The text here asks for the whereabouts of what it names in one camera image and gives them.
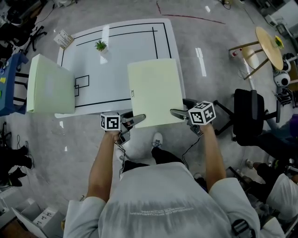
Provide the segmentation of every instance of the black rectangle outline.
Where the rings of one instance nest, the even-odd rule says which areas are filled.
[[[79,105],[79,106],[75,106],[75,107],[90,106],[90,105],[103,104],[103,103],[109,103],[109,102],[120,102],[120,101],[127,101],[127,100],[131,100],[131,99],[119,99],[119,100],[112,100],[112,101],[105,101],[105,102],[95,102],[95,103]]]
[[[80,90],[79,90],[79,87],[77,87],[78,85],[75,85],[74,86],[74,89],[77,89],[78,90],[78,95],[74,95],[75,97],[78,97],[80,95]]]
[[[89,86],[89,74],[88,75],[85,75],[85,76],[81,76],[81,77],[75,78],[75,86],[77,86],[77,84],[76,84],[76,80],[77,79],[81,79],[81,78],[85,78],[85,77],[88,77],[88,85],[82,86],[82,87],[88,87]]]
[[[166,39],[167,39],[167,44],[168,44],[169,57],[171,59],[172,58],[172,55],[171,55],[171,50],[170,50],[170,47],[169,47],[168,34],[167,34],[167,30],[166,30],[166,27],[165,27],[164,22],[137,23],[137,24],[131,24],[131,25],[124,25],[124,26],[136,26],[136,25],[148,25],[148,24],[163,24],[163,28],[164,28],[164,32],[165,32]],[[115,28],[124,27],[124,26],[111,27],[110,29],[115,29]],[[90,34],[93,34],[93,33],[96,33],[96,32],[92,32],[92,33],[88,33],[88,34],[85,34],[85,35],[81,35],[81,36],[78,36],[78,37],[76,37],[74,39],[80,38],[82,36],[90,35]],[[62,63],[63,63],[63,56],[64,56],[64,50],[63,50],[63,55],[62,55],[62,60],[61,60],[61,67],[62,67]],[[119,100],[112,100],[112,101],[105,101],[105,102],[98,102],[98,103],[90,103],[90,104],[84,104],[84,105],[80,105],[80,106],[75,106],[75,108],[76,107],[82,107],[82,106],[91,106],[91,105],[96,105],[96,104],[110,103],[110,102],[126,101],[126,100],[131,100],[131,99],[119,99]]]
[[[163,24],[164,32],[165,32],[166,39],[167,39],[168,49],[169,49],[169,57],[171,59],[172,55],[171,55],[171,50],[169,48],[168,34],[167,34],[167,30],[166,30],[166,26],[165,26],[164,22],[137,23],[137,24],[131,24],[131,25],[124,25],[124,26],[137,26],[137,25],[148,25],[148,24]],[[115,28],[124,27],[124,26],[111,27],[110,29],[115,29]],[[63,50],[63,55],[62,55],[62,60],[61,60],[61,67],[62,67],[62,63],[63,63],[63,56],[64,56],[64,50]]]
[[[153,39],[154,39],[154,46],[155,46],[156,58],[158,59],[158,56],[157,56],[157,48],[156,48],[156,42],[155,42],[155,35],[154,35],[154,29],[153,29],[153,27],[152,27],[152,33],[153,33]]]
[[[118,35],[128,35],[128,34],[134,34],[134,33],[143,33],[143,32],[128,32],[128,33],[123,33],[123,34],[118,34]],[[92,41],[95,41],[95,40],[90,40],[90,41],[87,41],[87,42],[84,42],[84,43],[80,43],[76,46],[80,46],[80,45],[83,45],[83,44],[86,44],[86,43],[89,43],[89,42],[92,42]]]
[[[78,97],[78,96],[80,95],[80,88],[82,88],[82,87],[77,87],[77,86],[79,86],[79,85],[76,84],[76,80],[77,80],[77,79],[81,79],[81,78],[85,78],[85,77],[87,77],[87,76],[88,76],[88,85],[86,85],[86,86],[82,86],[82,87],[88,87],[88,86],[90,85],[90,84],[89,84],[89,74],[88,74],[88,75],[85,75],[85,76],[81,76],[81,77],[75,78],[75,81],[74,81],[74,88],[78,90],[78,95],[75,95],[75,97]]]

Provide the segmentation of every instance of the wooden stool leg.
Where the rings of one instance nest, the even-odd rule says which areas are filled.
[[[259,52],[262,52],[263,49],[259,49],[259,50],[256,50],[255,53],[259,53]]]
[[[266,64],[269,61],[269,59],[265,59],[256,69],[254,69],[249,75],[247,75],[244,80],[252,76],[256,71],[258,71],[264,64]]]
[[[256,44],[259,44],[259,42],[258,41],[255,41],[255,42],[248,43],[248,44],[245,44],[245,45],[237,46],[237,47],[234,47],[234,48],[229,49],[229,51],[236,50],[236,49],[243,48],[243,47],[247,47],[247,46],[256,45]]]

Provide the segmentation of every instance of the small plant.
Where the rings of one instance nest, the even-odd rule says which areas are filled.
[[[95,48],[99,51],[103,51],[107,47],[107,44],[104,41],[98,41],[95,43]]]

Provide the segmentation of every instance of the white box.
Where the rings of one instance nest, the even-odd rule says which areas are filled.
[[[65,50],[74,39],[68,35],[64,30],[61,30],[58,35],[54,38],[54,41],[58,43],[58,45]]]

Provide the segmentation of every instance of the white t-shirt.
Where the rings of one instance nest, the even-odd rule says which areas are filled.
[[[237,219],[260,237],[257,213],[236,178],[217,181],[208,194],[174,162],[125,172],[107,203],[71,201],[64,238],[230,238]]]
[[[289,220],[298,214],[298,186],[285,174],[276,180],[266,204],[280,211],[279,219]]]

